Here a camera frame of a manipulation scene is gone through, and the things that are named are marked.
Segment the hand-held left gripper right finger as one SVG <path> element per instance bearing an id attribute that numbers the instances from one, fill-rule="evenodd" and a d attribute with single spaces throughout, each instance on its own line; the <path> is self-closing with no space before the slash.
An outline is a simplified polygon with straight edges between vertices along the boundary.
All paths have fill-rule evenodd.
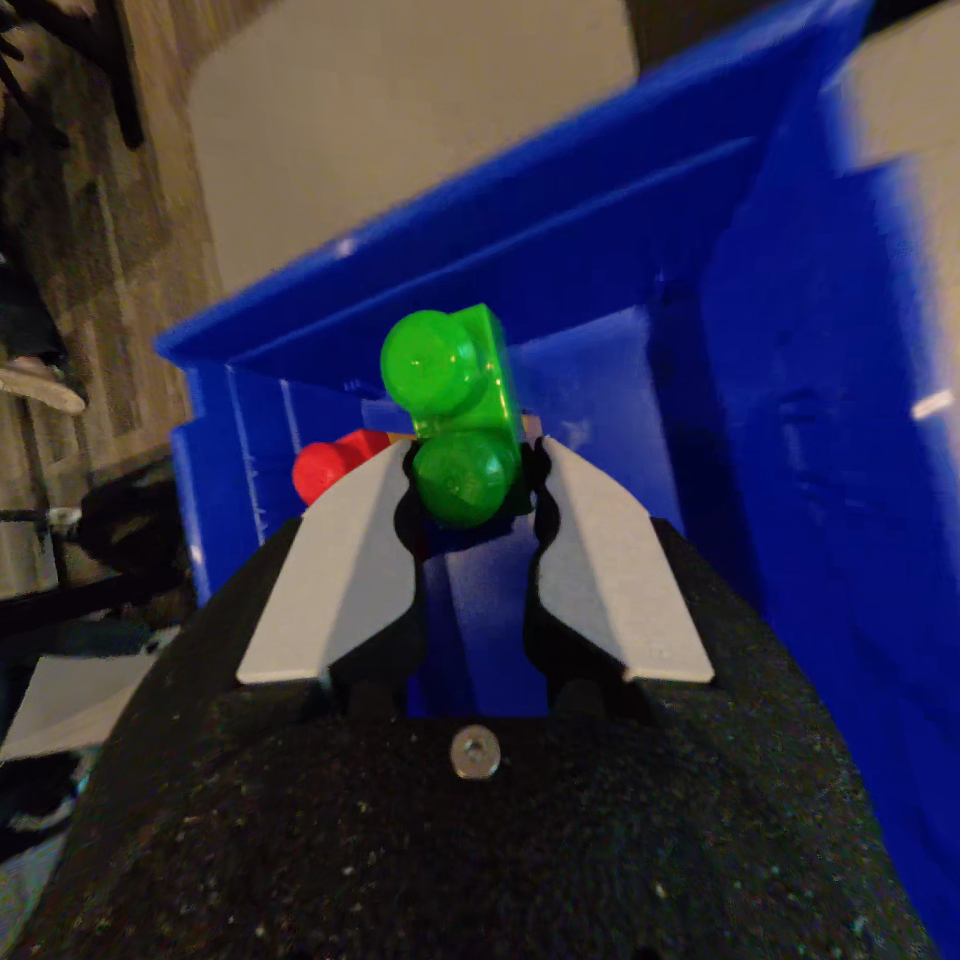
<path id="1" fill-rule="evenodd" d="M 551 682 L 709 685 L 715 670 L 648 510 L 555 438 L 524 459 L 534 498 L 524 647 Z"/>

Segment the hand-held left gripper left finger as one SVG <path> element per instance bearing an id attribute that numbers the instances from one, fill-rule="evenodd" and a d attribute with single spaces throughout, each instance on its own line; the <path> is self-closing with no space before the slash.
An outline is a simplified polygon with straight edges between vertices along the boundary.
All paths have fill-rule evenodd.
<path id="1" fill-rule="evenodd" d="M 426 657 L 419 500 L 393 443 L 301 518 L 236 678 L 401 689 Z"/>

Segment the blue plastic bin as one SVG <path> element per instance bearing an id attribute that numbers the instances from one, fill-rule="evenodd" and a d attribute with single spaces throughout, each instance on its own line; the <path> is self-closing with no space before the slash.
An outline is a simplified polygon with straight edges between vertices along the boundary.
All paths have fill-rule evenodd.
<path id="1" fill-rule="evenodd" d="M 227 677 L 322 703 L 214 778 L 240 905 L 163 870 L 201 958 L 958 958 L 958 464 L 903 165 L 858 167 L 874 2 L 787 2 L 163 334 Z M 649 512 L 710 684 L 530 661 L 531 512 L 439 525 L 380 357 L 487 306 L 524 459 Z M 402 688 L 236 678 L 300 452 L 414 446 L 427 651 Z"/>

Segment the green mega block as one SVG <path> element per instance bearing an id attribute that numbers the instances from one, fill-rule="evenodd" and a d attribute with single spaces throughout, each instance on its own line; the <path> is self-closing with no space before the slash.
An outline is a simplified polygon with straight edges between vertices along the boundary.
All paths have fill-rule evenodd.
<path id="1" fill-rule="evenodd" d="M 413 477 L 438 525 L 473 530 L 532 512 L 526 432 L 498 317 L 484 304 L 402 318 L 381 350 L 390 399 L 411 418 Z"/>

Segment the red mega block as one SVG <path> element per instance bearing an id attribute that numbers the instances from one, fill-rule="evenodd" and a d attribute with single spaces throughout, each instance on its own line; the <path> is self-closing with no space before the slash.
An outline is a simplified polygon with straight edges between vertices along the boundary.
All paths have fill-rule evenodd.
<path id="1" fill-rule="evenodd" d="M 371 429 L 358 429 L 334 441 L 313 442 L 297 455 L 292 478 L 294 489 L 306 507 L 311 507 L 340 480 L 390 448 L 393 436 Z"/>

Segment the black chair base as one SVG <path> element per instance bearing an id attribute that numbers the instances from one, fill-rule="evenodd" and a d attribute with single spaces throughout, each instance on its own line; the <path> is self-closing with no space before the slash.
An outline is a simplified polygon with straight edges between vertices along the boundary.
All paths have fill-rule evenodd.
<path id="1" fill-rule="evenodd" d="M 190 583 L 172 458 L 91 489 L 78 508 L 2 510 L 3 523 L 59 535 L 113 576 L 2 600 L 2 649 L 37 631 L 103 611 L 150 604 Z"/>

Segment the white sheet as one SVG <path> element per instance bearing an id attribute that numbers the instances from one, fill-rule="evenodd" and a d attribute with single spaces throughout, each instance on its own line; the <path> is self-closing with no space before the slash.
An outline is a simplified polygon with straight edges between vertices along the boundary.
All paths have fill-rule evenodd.
<path id="1" fill-rule="evenodd" d="M 103 745 L 157 653 L 42 657 L 2 744 L 14 762 Z"/>

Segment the white shoe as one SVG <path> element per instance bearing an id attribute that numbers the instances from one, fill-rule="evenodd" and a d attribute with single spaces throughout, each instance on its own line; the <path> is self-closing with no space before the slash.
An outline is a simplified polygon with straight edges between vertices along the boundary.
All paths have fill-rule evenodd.
<path id="1" fill-rule="evenodd" d="M 78 417 L 88 409 L 88 401 L 63 371 L 33 356 L 2 362 L 1 392 L 41 403 L 70 417 Z"/>

